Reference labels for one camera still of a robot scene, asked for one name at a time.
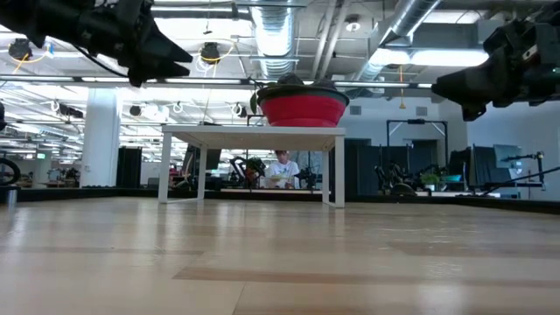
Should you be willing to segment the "grey computer monitor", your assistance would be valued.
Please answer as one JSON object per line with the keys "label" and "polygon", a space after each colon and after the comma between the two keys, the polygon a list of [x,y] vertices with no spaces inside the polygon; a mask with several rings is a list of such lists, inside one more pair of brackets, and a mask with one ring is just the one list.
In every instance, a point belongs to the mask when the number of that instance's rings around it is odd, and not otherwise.
{"label": "grey computer monitor", "polygon": [[495,144],[493,146],[497,168],[521,169],[522,148],[516,145]]}

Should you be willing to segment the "yellow hanging pendant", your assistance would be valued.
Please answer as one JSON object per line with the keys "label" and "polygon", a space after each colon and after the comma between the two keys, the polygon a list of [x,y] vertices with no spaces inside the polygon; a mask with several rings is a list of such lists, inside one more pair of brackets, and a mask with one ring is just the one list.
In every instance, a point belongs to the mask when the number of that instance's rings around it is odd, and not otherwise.
{"label": "yellow hanging pendant", "polygon": [[[403,65],[399,66],[399,81],[400,83],[406,83],[404,81],[404,77],[403,77]],[[400,105],[399,105],[399,109],[406,109],[406,105],[405,105],[405,100],[404,100],[404,87],[401,88],[401,92],[400,92],[401,96],[400,96]]]}

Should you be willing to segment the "white room pillar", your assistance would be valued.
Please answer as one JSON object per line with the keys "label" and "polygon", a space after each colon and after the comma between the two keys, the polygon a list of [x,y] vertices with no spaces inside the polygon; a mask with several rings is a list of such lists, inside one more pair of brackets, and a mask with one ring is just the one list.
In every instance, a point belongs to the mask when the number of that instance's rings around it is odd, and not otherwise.
{"label": "white room pillar", "polygon": [[90,88],[87,96],[80,186],[114,186],[123,105],[114,88]]}

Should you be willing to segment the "red bowl with dark rim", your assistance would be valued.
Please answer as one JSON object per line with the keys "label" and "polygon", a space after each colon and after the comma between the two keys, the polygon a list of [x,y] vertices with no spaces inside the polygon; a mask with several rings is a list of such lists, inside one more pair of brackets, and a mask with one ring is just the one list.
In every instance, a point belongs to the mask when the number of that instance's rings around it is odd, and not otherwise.
{"label": "red bowl with dark rim", "polygon": [[256,106],[274,127],[335,128],[349,98],[336,89],[312,85],[275,85],[255,93]]}

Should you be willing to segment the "background black robot pair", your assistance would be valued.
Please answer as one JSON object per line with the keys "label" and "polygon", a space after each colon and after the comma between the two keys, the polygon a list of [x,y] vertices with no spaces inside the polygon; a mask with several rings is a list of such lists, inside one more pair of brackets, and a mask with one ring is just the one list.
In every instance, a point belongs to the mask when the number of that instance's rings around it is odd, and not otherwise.
{"label": "background black robot pair", "polygon": [[385,172],[380,166],[376,166],[374,172],[378,178],[379,194],[401,197],[417,195],[413,187],[405,182],[406,176],[398,163],[390,161],[388,172]]}

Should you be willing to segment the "silver ribbed ceiling duct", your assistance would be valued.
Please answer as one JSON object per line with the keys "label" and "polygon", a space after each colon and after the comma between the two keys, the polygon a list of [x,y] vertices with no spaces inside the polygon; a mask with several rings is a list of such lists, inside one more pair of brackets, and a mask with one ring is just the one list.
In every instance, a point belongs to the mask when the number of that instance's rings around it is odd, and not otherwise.
{"label": "silver ribbed ceiling duct", "polygon": [[255,42],[262,76],[278,79],[293,71],[295,10],[290,7],[254,6]]}

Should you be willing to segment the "black metal frame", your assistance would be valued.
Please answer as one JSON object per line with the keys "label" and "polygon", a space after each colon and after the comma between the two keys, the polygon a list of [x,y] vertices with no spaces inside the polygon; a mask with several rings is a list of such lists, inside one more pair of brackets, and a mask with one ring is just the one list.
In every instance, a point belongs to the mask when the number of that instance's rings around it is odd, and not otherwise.
{"label": "black metal frame", "polygon": [[[403,139],[403,145],[393,145],[393,135],[403,125],[429,125],[439,135],[440,139]],[[433,121],[423,118],[400,119],[386,121],[386,144],[383,147],[383,162],[388,169],[390,166],[400,165],[405,171],[418,174],[420,171],[435,167],[447,168],[449,165],[449,135],[447,121]]]}

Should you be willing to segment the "black slanted pole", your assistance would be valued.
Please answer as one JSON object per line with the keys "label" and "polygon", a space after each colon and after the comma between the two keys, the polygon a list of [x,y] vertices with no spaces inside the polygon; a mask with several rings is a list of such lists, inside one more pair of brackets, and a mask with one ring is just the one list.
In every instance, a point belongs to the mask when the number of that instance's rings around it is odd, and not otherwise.
{"label": "black slanted pole", "polygon": [[524,179],[531,179],[534,177],[538,177],[541,181],[540,186],[543,185],[543,178],[546,174],[552,173],[552,172],[559,172],[560,171],[560,166],[546,170],[546,171],[539,171],[538,173],[534,173],[534,174],[530,174],[530,175],[526,175],[523,177],[519,177],[519,178],[514,178],[514,179],[510,179],[509,181],[505,181],[505,182],[501,182],[501,183],[494,183],[491,184],[490,186],[488,186],[484,192],[484,195],[488,195],[489,193],[492,193],[493,191],[502,188],[502,187],[506,187],[506,186],[516,186],[518,181],[524,180]]}

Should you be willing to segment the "black ceiling device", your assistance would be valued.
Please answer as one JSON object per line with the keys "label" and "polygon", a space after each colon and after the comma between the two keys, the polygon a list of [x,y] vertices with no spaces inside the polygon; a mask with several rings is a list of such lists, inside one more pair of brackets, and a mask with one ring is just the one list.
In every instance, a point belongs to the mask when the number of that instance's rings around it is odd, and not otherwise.
{"label": "black ceiling device", "polygon": [[28,60],[33,56],[30,40],[27,38],[15,38],[9,45],[8,54],[15,60]]}

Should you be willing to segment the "black table edge rail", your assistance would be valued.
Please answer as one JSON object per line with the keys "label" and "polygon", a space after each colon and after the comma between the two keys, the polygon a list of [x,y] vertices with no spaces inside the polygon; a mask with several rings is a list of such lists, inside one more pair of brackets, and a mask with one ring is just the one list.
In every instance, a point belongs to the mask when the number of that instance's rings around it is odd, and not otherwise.
{"label": "black table edge rail", "polygon": [[[46,189],[21,189],[17,190],[17,201],[34,202],[48,200],[76,200],[92,198],[136,197],[156,198],[158,192],[153,189],[123,189],[123,188],[46,188]],[[258,201],[297,201],[320,202],[322,195],[319,193],[295,192],[243,192],[241,190],[210,191],[205,193],[210,200],[258,200]],[[535,201],[522,199],[496,199],[489,197],[398,197],[398,196],[354,196],[347,197],[346,203],[399,203],[399,204],[426,204],[426,205],[456,205],[466,207],[484,207],[503,209],[534,214],[552,214],[560,216],[560,201]]]}

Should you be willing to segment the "white small riser table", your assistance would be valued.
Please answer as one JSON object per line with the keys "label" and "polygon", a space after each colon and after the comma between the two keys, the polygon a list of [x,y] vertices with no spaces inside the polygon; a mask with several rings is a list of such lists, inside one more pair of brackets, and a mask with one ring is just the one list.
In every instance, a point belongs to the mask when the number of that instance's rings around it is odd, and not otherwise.
{"label": "white small riser table", "polygon": [[194,201],[205,198],[207,152],[218,149],[320,151],[323,155],[322,202],[343,208],[345,188],[345,135],[343,128],[321,127],[250,127],[250,126],[187,126],[162,127],[162,157],[159,169],[157,199],[168,204],[169,169],[172,139],[200,149],[199,183]]}

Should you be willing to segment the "black standing panel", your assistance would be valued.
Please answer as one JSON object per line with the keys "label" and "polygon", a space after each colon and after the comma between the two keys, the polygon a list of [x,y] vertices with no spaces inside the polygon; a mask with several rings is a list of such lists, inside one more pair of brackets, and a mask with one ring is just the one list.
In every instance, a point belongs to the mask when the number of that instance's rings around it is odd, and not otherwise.
{"label": "black standing panel", "polygon": [[118,151],[116,186],[137,189],[140,187],[142,149],[121,147]]}

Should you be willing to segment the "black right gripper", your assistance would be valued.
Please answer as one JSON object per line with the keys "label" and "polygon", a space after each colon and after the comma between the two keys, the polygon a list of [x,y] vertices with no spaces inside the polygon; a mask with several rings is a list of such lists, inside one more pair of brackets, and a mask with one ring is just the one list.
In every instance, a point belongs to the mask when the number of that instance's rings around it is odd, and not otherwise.
{"label": "black right gripper", "polygon": [[484,63],[437,78],[431,91],[461,105],[464,122],[487,112],[491,102],[531,107],[560,101],[560,22],[515,20],[497,28],[484,42]]}

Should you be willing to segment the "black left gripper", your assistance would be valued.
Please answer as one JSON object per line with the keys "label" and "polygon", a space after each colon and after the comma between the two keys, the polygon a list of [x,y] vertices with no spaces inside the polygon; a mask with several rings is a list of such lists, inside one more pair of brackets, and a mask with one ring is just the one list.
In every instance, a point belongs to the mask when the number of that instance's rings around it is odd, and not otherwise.
{"label": "black left gripper", "polygon": [[[191,63],[193,56],[159,30],[151,0],[78,0],[78,8],[78,47],[135,65],[128,71],[131,86],[190,74],[174,62]],[[151,57],[173,62],[151,66]]]}

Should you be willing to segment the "person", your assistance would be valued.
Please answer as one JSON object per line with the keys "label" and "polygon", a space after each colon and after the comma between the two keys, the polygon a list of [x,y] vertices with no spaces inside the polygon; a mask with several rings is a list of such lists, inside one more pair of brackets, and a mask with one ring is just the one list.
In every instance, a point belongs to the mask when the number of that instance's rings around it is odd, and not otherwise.
{"label": "person", "polygon": [[299,189],[298,164],[291,161],[287,150],[276,150],[276,160],[265,169],[264,188]]}

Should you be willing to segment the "black wheel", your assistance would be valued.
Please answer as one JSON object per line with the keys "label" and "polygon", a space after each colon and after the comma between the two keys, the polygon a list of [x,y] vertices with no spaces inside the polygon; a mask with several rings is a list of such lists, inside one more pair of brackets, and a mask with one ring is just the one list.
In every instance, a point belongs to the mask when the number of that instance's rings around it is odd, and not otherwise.
{"label": "black wheel", "polygon": [[16,184],[21,178],[19,167],[9,159],[0,157],[0,186]]}

